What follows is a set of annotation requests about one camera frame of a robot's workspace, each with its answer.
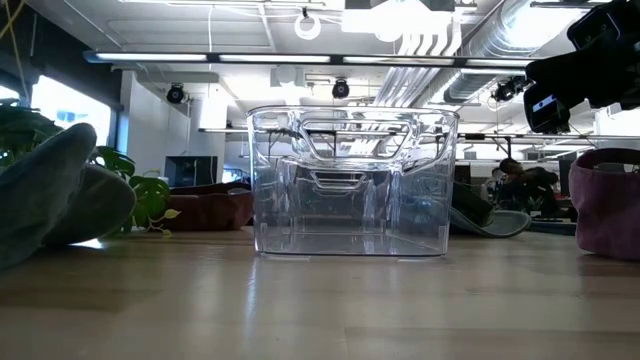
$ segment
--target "window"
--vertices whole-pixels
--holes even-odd
[[[240,170],[240,169],[224,169],[222,172],[222,182],[230,183],[230,182],[248,182],[249,174]]]
[[[9,88],[6,88],[2,85],[0,85],[0,100],[3,99],[20,99],[20,94],[18,94],[16,91],[13,91]]]
[[[97,145],[107,145],[111,108],[58,81],[40,76],[33,86],[31,107],[66,129],[76,123],[88,123],[96,129]]]

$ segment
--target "wooden table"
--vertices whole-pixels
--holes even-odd
[[[0,359],[640,359],[640,265],[570,237],[281,260],[248,232],[40,253],[0,273]]]

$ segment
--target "brown bean bag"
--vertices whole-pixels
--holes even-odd
[[[162,225],[171,231],[238,230],[253,216],[253,195],[228,192],[250,188],[228,183],[171,189],[168,208],[180,211],[180,215],[164,220]]]

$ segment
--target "pink fabric basket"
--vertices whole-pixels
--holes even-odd
[[[571,166],[578,245],[600,255],[640,260],[640,175],[594,169],[602,163],[640,165],[640,151],[594,150]]]

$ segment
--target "fluorescent light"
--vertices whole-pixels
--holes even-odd
[[[453,59],[412,56],[345,56],[345,64],[389,64],[405,66],[451,66]]]
[[[167,5],[220,5],[225,4],[226,1],[220,0],[118,0],[123,3],[134,3],[134,4],[167,4]],[[233,1],[233,3],[261,3],[264,2],[262,0],[242,0],[242,1]]]
[[[466,65],[471,67],[519,67],[524,68],[536,59],[469,59]]]
[[[463,0],[462,4],[456,5],[456,8],[454,11],[456,14],[466,14],[470,12],[475,12],[477,10],[478,10],[478,5],[473,4],[471,2],[469,4],[465,4]]]
[[[405,132],[391,132],[391,131],[336,131],[338,135],[352,135],[352,136],[406,136]]]
[[[460,69],[460,72],[469,75],[525,75],[524,70],[518,69]]]
[[[249,130],[247,130],[247,129],[208,129],[208,128],[199,128],[198,131],[199,132],[210,132],[210,133],[224,133],[224,134],[248,134],[249,133]]]
[[[451,112],[458,112],[462,109],[460,105],[449,105],[449,104],[425,104],[423,106],[425,109],[434,109],[434,110],[445,110]]]
[[[330,56],[321,55],[220,55],[220,62],[234,63],[310,63],[327,64]]]
[[[173,61],[173,62],[194,62],[207,61],[204,54],[162,54],[162,53],[96,53],[96,57],[104,61]]]

